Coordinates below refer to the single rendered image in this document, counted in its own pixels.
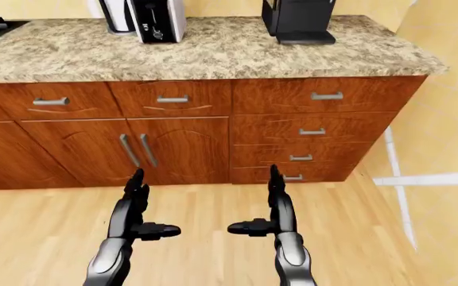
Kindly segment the wooden cabinet door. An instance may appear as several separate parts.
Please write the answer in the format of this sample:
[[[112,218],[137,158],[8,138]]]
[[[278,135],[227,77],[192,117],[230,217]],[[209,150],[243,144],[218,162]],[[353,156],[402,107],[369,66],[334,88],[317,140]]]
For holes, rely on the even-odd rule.
[[[0,190],[80,185],[17,123],[0,122]]]
[[[158,161],[154,168],[146,156],[151,183],[229,182],[229,118],[135,118],[128,123],[139,140],[141,133],[149,136]]]
[[[122,118],[22,121],[20,125],[86,187],[122,186],[134,174],[137,168],[119,140],[123,133],[142,166]]]

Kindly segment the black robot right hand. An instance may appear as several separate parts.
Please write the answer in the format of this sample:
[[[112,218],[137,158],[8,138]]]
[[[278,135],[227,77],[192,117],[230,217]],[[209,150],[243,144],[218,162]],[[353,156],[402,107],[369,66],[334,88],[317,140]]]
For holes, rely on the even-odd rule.
[[[227,231],[230,234],[248,235],[250,237],[265,237],[268,234],[297,232],[297,220],[291,197],[285,192],[285,181],[278,167],[270,167],[268,182],[268,205],[270,220],[254,218],[252,221],[232,223]]]

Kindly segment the wide wooden drawer front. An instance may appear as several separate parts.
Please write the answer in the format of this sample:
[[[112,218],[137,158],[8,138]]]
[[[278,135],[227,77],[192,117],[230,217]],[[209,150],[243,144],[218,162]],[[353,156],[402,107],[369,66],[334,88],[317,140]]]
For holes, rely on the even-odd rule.
[[[307,114],[399,111],[424,83],[424,75],[306,79],[242,79],[232,84],[235,114]],[[341,100],[311,100],[311,94]]]

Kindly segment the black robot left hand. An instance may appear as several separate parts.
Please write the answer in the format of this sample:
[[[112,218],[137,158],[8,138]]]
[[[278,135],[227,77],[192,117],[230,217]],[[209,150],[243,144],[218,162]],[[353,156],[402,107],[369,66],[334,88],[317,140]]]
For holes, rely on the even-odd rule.
[[[137,168],[124,187],[122,198],[115,204],[108,227],[108,238],[121,238],[130,245],[135,240],[157,241],[181,234],[178,226],[144,222],[148,207],[149,185],[144,184],[144,170]]]

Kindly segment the white black cylindrical canister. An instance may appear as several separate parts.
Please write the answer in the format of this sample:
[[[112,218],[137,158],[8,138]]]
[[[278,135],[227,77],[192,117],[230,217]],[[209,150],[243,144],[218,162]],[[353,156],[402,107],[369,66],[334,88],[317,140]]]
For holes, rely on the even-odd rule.
[[[135,33],[127,0],[98,0],[107,22],[109,33],[128,35]]]

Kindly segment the black coffee machine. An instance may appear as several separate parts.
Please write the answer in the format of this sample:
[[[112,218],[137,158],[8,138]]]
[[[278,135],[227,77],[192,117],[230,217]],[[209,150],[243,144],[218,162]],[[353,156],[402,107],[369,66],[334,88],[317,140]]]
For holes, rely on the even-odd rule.
[[[328,23],[336,0],[262,0],[262,20],[279,44],[335,44]]]

